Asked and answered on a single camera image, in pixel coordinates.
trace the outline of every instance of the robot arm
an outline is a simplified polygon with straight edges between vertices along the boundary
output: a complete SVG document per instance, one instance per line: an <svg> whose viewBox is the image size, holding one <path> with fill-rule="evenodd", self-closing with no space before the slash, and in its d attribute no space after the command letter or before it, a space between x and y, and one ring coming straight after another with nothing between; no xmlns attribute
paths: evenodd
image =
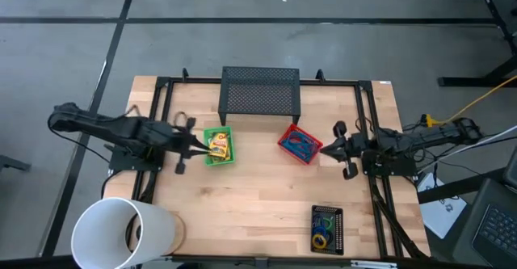
<svg viewBox="0 0 517 269"><path fill-rule="evenodd" d="M465 118L418 132L403 133L378 128L371 140L364 139L361 133L351 134L347 139L347 126L343 121L337 122L333 131L337 139L320 152L338 162L347 162L347 168L343 170L345 179L354 178L358 172L351 158L361 158L365 174L415 176L414 152L447 143L471 145L483 138L479 127L471 119Z"/></svg>
<svg viewBox="0 0 517 269"><path fill-rule="evenodd" d="M134 158L145 158L149 149L179 153L181 159L206 154L209 148L199 142L191 129L194 118L188 118L185 127L150 120L144 116L98 115L80 109L75 103L54 107L48 118L48 127L58 132L84 132L125 149ZM190 150L193 145L202 150Z"/></svg>

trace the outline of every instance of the white paper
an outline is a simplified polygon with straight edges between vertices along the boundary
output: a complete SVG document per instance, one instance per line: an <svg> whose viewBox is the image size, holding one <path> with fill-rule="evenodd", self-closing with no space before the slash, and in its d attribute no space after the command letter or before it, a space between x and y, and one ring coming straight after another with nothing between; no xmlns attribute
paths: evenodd
<svg viewBox="0 0 517 269"><path fill-rule="evenodd" d="M442 186L443 182L436 179L436 184ZM418 185L418 192L432 189L435 186L433 175L427 174L423 181ZM439 238L445 238L448 231L460 215L463 208L467 205L464 200L437 200L427 204L420 204L423 223L428 229Z"/></svg>

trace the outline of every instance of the white bucket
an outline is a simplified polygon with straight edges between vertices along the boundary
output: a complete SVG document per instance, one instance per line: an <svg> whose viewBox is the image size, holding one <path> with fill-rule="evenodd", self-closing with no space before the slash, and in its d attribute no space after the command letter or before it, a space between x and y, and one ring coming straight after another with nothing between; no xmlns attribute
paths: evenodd
<svg viewBox="0 0 517 269"><path fill-rule="evenodd" d="M126 228L137 214L140 240L131 252ZM126 268L169 253L174 240L174 216L163 208L119 197L92 204L72 233L72 255L81 268Z"/></svg>

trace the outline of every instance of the blue object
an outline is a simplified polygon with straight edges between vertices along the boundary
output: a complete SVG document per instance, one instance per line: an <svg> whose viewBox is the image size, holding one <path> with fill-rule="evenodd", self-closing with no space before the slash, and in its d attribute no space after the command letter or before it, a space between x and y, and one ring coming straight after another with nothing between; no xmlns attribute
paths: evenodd
<svg viewBox="0 0 517 269"><path fill-rule="evenodd" d="M310 137L301 132L291 132L281 141L282 146L305 162L317 151L317 144Z"/></svg>
<svg viewBox="0 0 517 269"><path fill-rule="evenodd" d="M325 237L325 236L326 236L326 229L325 229L325 227L318 226L318 227L316 227L316 228L313 228L313 235L315 235L315 234L317 234L317 233L319 233L319 234L321 234L323 237Z"/></svg>

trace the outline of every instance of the table leg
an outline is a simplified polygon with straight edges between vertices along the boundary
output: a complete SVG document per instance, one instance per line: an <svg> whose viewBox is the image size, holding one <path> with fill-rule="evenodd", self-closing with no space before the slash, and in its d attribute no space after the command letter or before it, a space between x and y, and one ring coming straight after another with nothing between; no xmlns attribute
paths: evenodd
<svg viewBox="0 0 517 269"><path fill-rule="evenodd" d="M292 123L298 125L298 120L300 120L300 116L292 116Z"/></svg>
<svg viewBox="0 0 517 269"><path fill-rule="evenodd" d="M21 161L14 160L13 158L9 158L9 157L3 156L3 155L0 155L0 166L1 166L0 170L2 168L12 167L12 168L15 168L15 169L18 169L21 171L26 171L31 167L31 165L29 165L27 163L23 163Z"/></svg>
<svg viewBox="0 0 517 269"><path fill-rule="evenodd" d="M221 120L221 125L226 125L226 113L219 112L219 120Z"/></svg>

